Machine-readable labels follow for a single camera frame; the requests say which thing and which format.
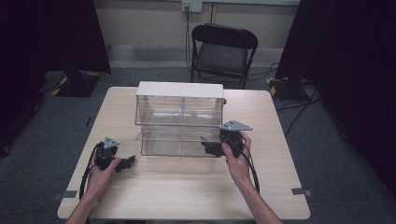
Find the storage box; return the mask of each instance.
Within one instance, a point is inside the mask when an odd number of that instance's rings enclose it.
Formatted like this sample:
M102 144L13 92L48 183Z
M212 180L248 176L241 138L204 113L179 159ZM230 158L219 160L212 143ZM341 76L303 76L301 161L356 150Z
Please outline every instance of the storage box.
M202 141L219 141L224 91L219 84L140 82L135 124L142 155L212 157Z

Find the light wood tabletop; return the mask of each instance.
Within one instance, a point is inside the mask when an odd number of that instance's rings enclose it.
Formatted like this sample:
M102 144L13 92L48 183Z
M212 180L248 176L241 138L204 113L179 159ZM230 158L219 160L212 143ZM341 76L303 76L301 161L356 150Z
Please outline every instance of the light wood tabletop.
M225 157L188 158L142 156L135 140L135 87L113 87L106 94L67 190L79 190L94 146L111 137L120 142L116 156L136 155L131 169L115 173L90 218L219 220L253 219L231 179ZM285 136L267 91L224 90L223 120L238 120L253 128L251 154L261 196L281 219L307 219L310 211L303 194L291 189L301 183ZM63 198L58 216L68 218L78 204Z

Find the wall socket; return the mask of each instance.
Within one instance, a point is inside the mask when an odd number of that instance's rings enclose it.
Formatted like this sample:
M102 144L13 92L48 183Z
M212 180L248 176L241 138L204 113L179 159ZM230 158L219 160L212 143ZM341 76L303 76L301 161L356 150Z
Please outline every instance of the wall socket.
M202 12L202 1L194 1L194 0L181 1L181 11L186 11L186 8L189 9L189 12Z

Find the forearm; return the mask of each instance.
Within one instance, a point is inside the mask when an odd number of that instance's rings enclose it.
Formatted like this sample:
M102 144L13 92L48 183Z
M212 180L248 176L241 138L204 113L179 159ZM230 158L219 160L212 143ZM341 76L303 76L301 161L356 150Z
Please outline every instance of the forearm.
M240 189L247 206L254 216L256 223L282 223L271 207L264 201L262 196L257 192L256 189L254 189L250 181L241 183L238 188Z
M66 223L85 223L97 198L93 193L84 194Z

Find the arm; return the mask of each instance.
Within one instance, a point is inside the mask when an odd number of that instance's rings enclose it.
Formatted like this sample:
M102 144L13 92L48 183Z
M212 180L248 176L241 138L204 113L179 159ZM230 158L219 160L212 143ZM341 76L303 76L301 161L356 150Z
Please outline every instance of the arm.
M93 167L90 170L87 190L85 190L84 196L82 196L66 223L85 223L96 200L98 200L105 191L114 168L116 168L119 163L120 158L115 158L110 165L102 171L94 166L94 158L92 159L91 166Z
M251 140L245 134L242 133L242 138L245 141L245 145L250 148ZM235 158L230 146L227 143L222 143L221 147L227 158L227 165L230 170L233 182L239 188L244 197L251 214L257 223L282 223L279 217L274 213L271 207L264 201L262 196L254 188L250 180L248 162L243 156ZM244 147L243 152L249 157L249 152Z

